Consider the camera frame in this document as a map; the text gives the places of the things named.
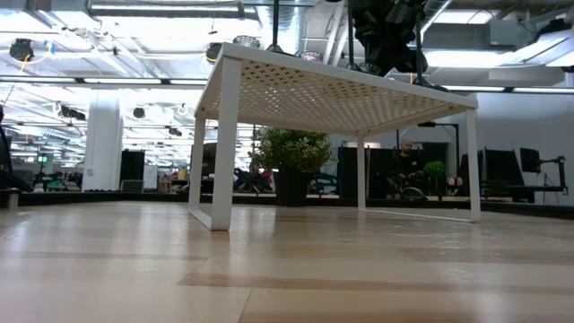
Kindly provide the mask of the green potted plant black pot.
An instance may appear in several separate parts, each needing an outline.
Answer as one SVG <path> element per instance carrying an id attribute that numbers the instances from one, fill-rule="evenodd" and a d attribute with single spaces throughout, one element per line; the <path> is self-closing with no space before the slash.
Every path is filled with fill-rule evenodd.
<path id="1" fill-rule="evenodd" d="M 255 132 L 249 154 L 258 169 L 270 170 L 279 206 L 307 204 L 309 183 L 333 160 L 329 134 L 263 127 Z"/>

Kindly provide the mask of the black computer monitor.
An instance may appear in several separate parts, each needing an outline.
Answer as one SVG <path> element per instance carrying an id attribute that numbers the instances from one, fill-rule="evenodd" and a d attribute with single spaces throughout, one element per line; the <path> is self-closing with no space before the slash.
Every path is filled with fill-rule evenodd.
<path id="1" fill-rule="evenodd" d="M 208 177 L 215 172 L 217 143 L 204 144 L 202 175 Z"/>

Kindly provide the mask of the black monitor on arm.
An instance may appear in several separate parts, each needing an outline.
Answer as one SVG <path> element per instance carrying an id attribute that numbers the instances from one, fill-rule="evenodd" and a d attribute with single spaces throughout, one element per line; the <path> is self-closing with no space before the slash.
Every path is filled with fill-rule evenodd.
<path id="1" fill-rule="evenodd" d="M 523 172 L 541 173 L 542 165 L 546 163 L 553 163 L 558 167 L 559 184 L 558 185 L 542 185 L 542 186 L 526 186 L 526 190 L 532 192 L 561 192 L 563 195 L 568 195 L 569 187 L 566 184 L 565 178 L 565 157 L 558 156 L 550 160 L 542 160 L 540 153 L 535 149 L 520 148 L 520 165 Z"/>

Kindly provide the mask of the white perforated metal shelf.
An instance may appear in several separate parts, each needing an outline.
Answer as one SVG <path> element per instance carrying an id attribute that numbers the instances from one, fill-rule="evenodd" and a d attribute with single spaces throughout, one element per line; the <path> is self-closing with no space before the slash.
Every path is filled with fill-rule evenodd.
<path id="1" fill-rule="evenodd" d="M 368 136 L 465 114 L 470 223 L 481 220 L 475 97 L 401 83 L 285 54 L 222 45 L 195 111 L 188 211 L 210 231 L 228 231 L 238 125 L 246 123 L 357 139 L 358 209 L 367 211 L 364 140 Z M 218 123 L 213 201 L 200 209 L 206 123 Z"/>

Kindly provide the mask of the black room divider panel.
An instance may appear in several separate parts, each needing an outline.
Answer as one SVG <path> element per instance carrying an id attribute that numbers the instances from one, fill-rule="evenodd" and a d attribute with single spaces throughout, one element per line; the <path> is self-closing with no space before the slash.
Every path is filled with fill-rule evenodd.
<path id="1" fill-rule="evenodd" d="M 517 187 L 525 185 L 514 150 L 493 150 L 484 148 L 479 152 L 481 195 L 483 197 L 521 199 Z"/>

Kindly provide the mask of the silver vertical ventilation duct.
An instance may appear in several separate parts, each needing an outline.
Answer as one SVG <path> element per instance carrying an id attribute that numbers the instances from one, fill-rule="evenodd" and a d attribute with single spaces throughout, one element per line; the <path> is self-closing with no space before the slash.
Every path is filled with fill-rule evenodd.
<path id="1" fill-rule="evenodd" d="M 282 52 L 299 56 L 303 50 L 306 9 L 301 0 L 279 0 L 278 20 L 274 23 L 274 0 L 265 0 L 258 6 L 257 14 L 261 21 L 261 41 L 263 49 L 273 44 L 274 26 L 277 26 L 277 46 Z"/>

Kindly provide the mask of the small green background plant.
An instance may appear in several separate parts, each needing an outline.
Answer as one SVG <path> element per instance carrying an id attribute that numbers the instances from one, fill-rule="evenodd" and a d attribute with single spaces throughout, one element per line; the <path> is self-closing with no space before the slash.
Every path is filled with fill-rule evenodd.
<path id="1" fill-rule="evenodd" d="M 423 172 L 428 179 L 442 180 L 446 177 L 446 167 L 442 161 L 430 161 L 424 168 Z"/>

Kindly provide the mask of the black office partition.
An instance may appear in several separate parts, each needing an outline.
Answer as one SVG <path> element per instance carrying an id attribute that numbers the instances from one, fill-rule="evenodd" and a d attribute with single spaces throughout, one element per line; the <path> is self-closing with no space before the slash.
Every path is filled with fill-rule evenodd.
<path id="1" fill-rule="evenodd" d="M 424 167 L 430 162 L 440 162 L 446 167 L 447 151 L 448 145 L 441 143 L 422 143 L 409 157 L 402 156 L 397 149 L 365 148 L 367 198 L 390 198 L 397 194 L 396 187 L 414 187 L 429 195 L 434 184 L 423 172 Z M 339 147 L 337 158 L 338 195 L 343 199 L 356 199 L 357 149 Z"/>

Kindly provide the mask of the black tall cabinet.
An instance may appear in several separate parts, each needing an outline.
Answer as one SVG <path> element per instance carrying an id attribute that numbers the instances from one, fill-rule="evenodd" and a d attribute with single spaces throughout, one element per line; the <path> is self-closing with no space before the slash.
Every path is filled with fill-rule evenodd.
<path id="1" fill-rule="evenodd" d="M 120 181 L 142 180 L 144 177 L 145 152 L 124 150 L 121 156 Z"/>

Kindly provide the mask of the white building column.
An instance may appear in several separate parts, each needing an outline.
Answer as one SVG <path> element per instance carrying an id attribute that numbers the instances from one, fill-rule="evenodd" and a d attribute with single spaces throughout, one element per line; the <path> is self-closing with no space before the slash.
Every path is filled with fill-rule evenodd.
<path id="1" fill-rule="evenodd" d="M 123 124 L 119 91 L 92 90 L 83 162 L 83 191 L 119 188 Z"/>

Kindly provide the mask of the person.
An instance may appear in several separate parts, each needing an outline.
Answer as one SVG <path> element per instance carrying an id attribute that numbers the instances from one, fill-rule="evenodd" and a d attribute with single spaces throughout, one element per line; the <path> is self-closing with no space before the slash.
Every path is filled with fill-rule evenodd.
<path id="1" fill-rule="evenodd" d="M 404 139 L 400 144 L 398 155 L 389 169 L 387 177 L 388 196 L 391 199 L 401 199 L 404 188 L 419 188 L 422 175 L 420 158 L 413 149 L 413 141 Z"/>

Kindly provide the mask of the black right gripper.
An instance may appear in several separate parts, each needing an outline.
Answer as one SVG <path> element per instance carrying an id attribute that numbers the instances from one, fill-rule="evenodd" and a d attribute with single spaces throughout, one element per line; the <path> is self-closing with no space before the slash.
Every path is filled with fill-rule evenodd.
<path id="1" fill-rule="evenodd" d="M 404 70 L 424 73 L 428 61 L 421 48 L 409 48 L 415 39 L 417 18 L 425 17 L 427 0 L 352 0 L 354 38 L 366 53 L 375 53 L 378 75 L 394 67 L 396 52 L 406 49 Z"/>

